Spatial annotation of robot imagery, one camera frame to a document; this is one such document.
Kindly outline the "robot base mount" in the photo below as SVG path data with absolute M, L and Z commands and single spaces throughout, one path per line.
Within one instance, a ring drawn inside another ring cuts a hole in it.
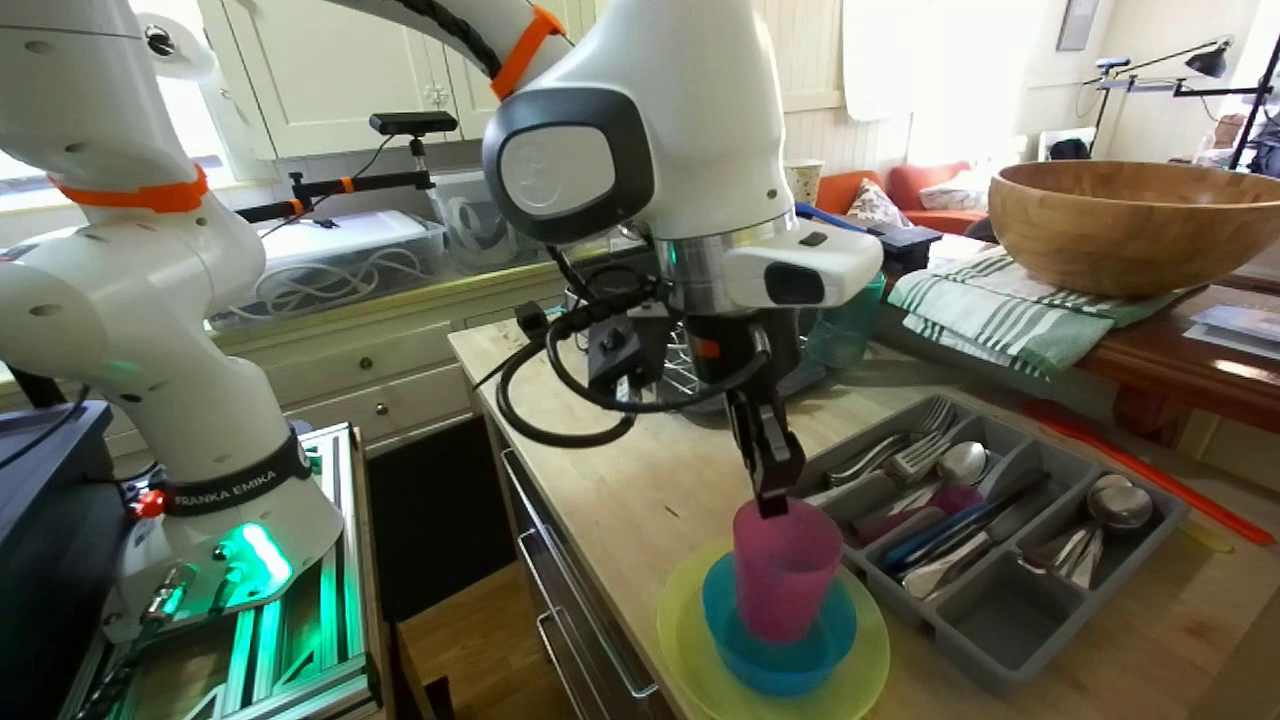
M 236 618 L 284 596 L 344 531 L 317 481 L 303 438 L 214 481 L 168 466 L 131 503 L 120 572 L 99 631 L 114 643 Z

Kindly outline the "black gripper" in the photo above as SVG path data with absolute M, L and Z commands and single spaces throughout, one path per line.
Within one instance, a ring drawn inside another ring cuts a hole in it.
M 702 387 L 723 410 L 762 516 L 786 516 L 805 473 L 805 449 L 789 429 L 782 382 L 801 364 L 794 312 L 690 316 L 686 343 Z

